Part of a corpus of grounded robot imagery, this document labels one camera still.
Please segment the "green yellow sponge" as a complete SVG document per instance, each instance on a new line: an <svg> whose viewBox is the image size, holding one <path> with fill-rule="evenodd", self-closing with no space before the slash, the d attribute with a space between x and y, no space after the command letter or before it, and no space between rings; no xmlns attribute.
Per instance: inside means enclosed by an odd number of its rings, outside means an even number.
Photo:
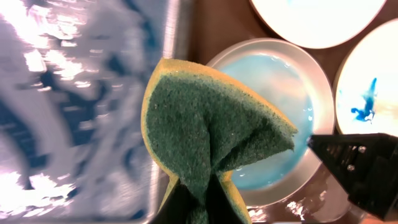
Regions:
<svg viewBox="0 0 398 224"><path fill-rule="evenodd" d="M233 171L292 150L297 129L275 106L230 76L163 58L144 94L141 131L150 156L169 177L160 209L179 180L197 200L190 223L208 223L206 191L216 175L233 210L242 223L249 223Z"/></svg>

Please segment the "white plate streak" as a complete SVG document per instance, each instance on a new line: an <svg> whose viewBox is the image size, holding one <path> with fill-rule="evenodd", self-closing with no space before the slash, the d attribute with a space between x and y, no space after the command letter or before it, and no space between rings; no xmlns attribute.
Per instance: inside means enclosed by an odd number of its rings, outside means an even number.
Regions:
<svg viewBox="0 0 398 224"><path fill-rule="evenodd" d="M251 0L260 18L283 39L309 49L340 45L377 16L385 0Z"/></svg>

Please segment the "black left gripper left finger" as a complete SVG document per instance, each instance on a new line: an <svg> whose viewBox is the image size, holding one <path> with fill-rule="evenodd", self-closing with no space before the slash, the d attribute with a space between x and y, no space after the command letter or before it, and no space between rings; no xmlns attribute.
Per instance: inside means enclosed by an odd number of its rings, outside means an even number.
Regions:
<svg viewBox="0 0 398 224"><path fill-rule="evenodd" d="M188 188L178 180L150 224L190 223L190 214L196 206L197 200Z"/></svg>

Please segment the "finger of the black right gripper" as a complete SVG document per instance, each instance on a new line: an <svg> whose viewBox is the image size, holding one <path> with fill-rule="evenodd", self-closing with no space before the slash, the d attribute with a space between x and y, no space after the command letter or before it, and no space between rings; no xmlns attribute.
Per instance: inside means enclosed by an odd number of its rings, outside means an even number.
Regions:
<svg viewBox="0 0 398 224"><path fill-rule="evenodd" d="M352 204L380 220L397 220L397 137L321 134L310 136L307 145Z"/></svg>

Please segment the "small white plate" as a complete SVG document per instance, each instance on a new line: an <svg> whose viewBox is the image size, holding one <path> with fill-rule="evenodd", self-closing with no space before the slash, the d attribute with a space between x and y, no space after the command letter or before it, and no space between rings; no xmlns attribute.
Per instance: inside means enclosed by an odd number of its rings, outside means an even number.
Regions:
<svg viewBox="0 0 398 224"><path fill-rule="evenodd" d="M239 167L233 181L246 205L262 206L296 193L321 162L307 147L312 134L335 128L334 99L325 72L306 51L289 42L260 38L220 52L208 66L247 85L285 114L298 129L294 149Z"/></svg>

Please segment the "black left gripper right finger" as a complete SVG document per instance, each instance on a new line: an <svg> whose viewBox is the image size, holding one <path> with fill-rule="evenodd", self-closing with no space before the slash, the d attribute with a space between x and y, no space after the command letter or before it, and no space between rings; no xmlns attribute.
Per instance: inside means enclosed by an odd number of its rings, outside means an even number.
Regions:
<svg viewBox="0 0 398 224"><path fill-rule="evenodd" d="M212 175L206 191L209 224L243 224L229 203L216 175Z"/></svg>

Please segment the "white plate two smears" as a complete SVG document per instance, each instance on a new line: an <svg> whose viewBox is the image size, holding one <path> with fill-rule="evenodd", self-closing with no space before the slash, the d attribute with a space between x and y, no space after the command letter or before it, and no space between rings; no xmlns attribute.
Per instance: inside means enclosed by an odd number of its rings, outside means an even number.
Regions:
<svg viewBox="0 0 398 224"><path fill-rule="evenodd" d="M397 19L385 22L353 47L334 82L341 134L397 136Z"/></svg>

